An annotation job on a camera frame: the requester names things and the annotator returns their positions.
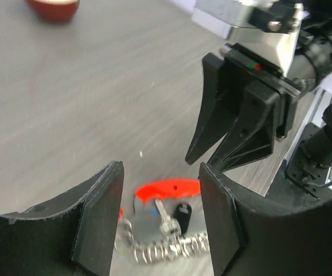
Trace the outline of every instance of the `apple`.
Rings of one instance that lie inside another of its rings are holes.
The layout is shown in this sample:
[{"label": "apple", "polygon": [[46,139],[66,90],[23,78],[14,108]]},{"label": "apple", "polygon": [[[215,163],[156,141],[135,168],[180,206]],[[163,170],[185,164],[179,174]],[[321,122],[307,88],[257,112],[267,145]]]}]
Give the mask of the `apple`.
[{"label": "apple", "polygon": [[36,14],[47,21],[65,23],[72,19],[80,0],[26,0]]}]

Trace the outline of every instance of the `black key fob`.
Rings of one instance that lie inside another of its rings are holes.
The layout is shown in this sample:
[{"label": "black key fob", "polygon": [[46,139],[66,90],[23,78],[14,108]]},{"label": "black key fob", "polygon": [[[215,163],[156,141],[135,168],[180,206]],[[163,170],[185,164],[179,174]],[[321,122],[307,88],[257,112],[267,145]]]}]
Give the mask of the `black key fob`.
[{"label": "black key fob", "polygon": [[174,219],[178,221],[181,228],[181,234],[185,234],[189,228],[192,208],[187,203],[180,203],[177,205],[174,212]]}]

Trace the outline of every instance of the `gray wood surface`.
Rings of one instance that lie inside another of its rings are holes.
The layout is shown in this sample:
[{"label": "gray wood surface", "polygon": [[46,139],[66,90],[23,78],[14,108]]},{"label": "gray wood surface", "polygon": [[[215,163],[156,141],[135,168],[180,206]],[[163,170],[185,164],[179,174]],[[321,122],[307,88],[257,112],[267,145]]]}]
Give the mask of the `gray wood surface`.
[{"label": "gray wood surface", "polygon": [[[140,185],[196,178],[199,163],[184,156],[200,108],[201,58],[222,44],[165,0],[82,0],[64,26],[39,21],[23,0],[0,0],[0,213],[48,200],[111,160],[125,165],[126,213]],[[297,122],[309,104],[310,96]],[[228,175],[265,194],[294,134],[271,158]],[[115,253],[111,274],[212,268],[209,256],[139,267]]]}]

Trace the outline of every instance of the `red bottle opener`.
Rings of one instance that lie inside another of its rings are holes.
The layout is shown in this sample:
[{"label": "red bottle opener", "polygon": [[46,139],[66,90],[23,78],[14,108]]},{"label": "red bottle opener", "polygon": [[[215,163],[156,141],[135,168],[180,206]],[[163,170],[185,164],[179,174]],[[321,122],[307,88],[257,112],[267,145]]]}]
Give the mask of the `red bottle opener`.
[{"label": "red bottle opener", "polygon": [[149,200],[159,198],[194,197],[200,194],[200,183],[195,179],[164,179],[151,182],[140,187],[135,192],[135,213],[139,205],[146,204]]}]

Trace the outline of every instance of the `screw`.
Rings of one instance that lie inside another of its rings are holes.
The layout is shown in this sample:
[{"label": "screw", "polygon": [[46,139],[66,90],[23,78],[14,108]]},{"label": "screw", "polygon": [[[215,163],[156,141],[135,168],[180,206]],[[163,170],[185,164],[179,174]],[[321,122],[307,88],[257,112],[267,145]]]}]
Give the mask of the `screw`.
[{"label": "screw", "polygon": [[309,182],[309,180],[310,180],[310,176],[309,176],[309,175],[305,175],[305,176],[303,177],[303,179],[302,179],[302,182],[303,182],[304,184],[306,184],[306,183]]},{"label": "screw", "polygon": [[270,21],[268,23],[268,29],[270,29],[272,32],[278,32],[282,27],[282,24],[280,21]]},{"label": "screw", "polygon": [[298,22],[294,22],[290,27],[290,32],[293,33],[295,31],[299,30],[299,26],[300,26],[300,24]]}]

